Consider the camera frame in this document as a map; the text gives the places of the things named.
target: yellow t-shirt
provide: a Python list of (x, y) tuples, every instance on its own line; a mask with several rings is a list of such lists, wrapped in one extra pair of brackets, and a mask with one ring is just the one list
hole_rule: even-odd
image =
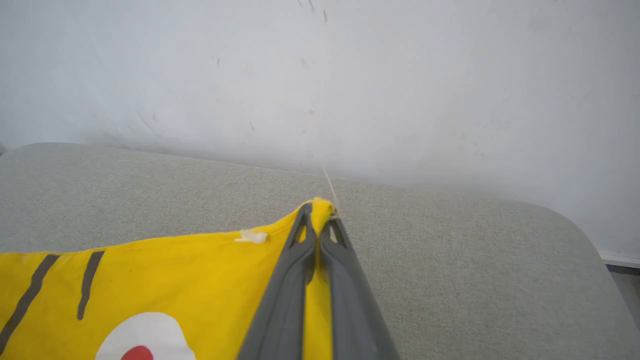
[[(333, 205), (311, 203), (319, 234)], [(236, 231), (0, 254), (0, 360), (235, 359), (296, 215), (252, 229), (268, 234), (260, 244), (236, 242)], [(305, 359), (332, 353), (319, 266), (307, 286)]]

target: gray stripe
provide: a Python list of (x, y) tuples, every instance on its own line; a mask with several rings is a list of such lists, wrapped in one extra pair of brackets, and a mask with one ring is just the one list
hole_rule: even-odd
[(82, 297), (80, 298), (80, 304), (78, 304), (78, 320), (82, 320), (84, 317), (84, 309), (86, 303), (89, 302), (89, 295), (91, 293), (91, 284), (93, 282), (93, 276), (95, 271), (98, 270), (98, 264), (104, 251), (96, 251), (91, 254), (89, 262), (86, 264), (86, 270), (84, 271), (84, 277), (82, 279)]
[(9, 342), (11, 334), (13, 334), (13, 331), (18, 327), (18, 324), (20, 324), (20, 321), (22, 321), (22, 318), (24, 318), (24, 315), (27, 313), (29, 305), (31, 305), (33, 299), (38, 295), (38, 292), (40, 292), (40, 289), (42, 288), (42, 279), (44, 279), (44, 276), (47, 275), (47, 272), (59, 257), (60, 255), (52, 254), (45, 256), (40, 265), (38, 265), (36, 271), (33, 272), (33, 275), (31, 276), (31, 285), (29, 285), (27, 291), (25, 291), (24, 295), (20, 300), (18, 300), (18, 304), (15, 306), (13, 314), (9, 320), (6, 321), (2, 332), (0, 332), (0, 355), (4, 352), (4, 348)]

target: gray cushion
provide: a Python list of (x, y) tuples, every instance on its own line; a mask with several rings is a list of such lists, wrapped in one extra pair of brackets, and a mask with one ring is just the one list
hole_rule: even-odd
[[(539, 206), (335, 179), (341, 217), (405, 359), (639, 359), (595, 248)], [(0, 157), (0, 250), (71, 251), (268, 224), (320, 176), (40, 143)]]

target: printed graphic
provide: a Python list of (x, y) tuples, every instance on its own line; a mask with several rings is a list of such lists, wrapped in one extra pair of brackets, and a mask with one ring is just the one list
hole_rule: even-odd
[(44, 276), (47, 275), (47, 272), (59, 257), (59, 255), (47, 255), (31, 276), (31, 284), (27, 292), (20, 298), (20, 301), (18, 301), (18, 304), (15, 306), (15, 311), (9, 320), (7, 320), (2, 332), (0, 332), (0, 355), (3, 354), (4, 348), (6, 348), (6, 344), (9, 342), (13, 331), (18, 327), (18, 324), (20, 324), (20, 321), (22, 321), (22, 318), (24, 318), (24, 315), (27, 313), (29, 305), (31, 305), (33, 299), (35, 299), (36, 295), (40, 292)]
[(95, 360), (195, 360), (177, 321), (164, 313), (134, 315), (102, 342)]

